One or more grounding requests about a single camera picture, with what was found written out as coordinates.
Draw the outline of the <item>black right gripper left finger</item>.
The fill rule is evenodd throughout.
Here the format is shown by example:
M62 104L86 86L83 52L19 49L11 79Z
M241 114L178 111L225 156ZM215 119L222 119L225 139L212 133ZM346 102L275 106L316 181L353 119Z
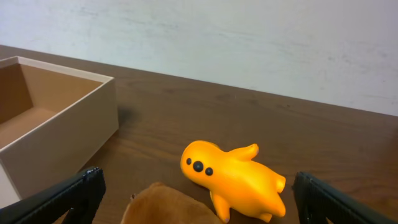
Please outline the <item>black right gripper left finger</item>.
M103 170L90 167L29 198L1 209L1 224L91 224L106 192Z

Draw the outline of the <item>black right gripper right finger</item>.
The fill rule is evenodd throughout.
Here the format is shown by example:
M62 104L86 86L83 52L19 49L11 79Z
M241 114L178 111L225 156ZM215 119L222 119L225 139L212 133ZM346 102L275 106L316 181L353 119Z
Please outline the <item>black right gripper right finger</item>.
M300 224L397 224L308 172L296 173L292 190Z

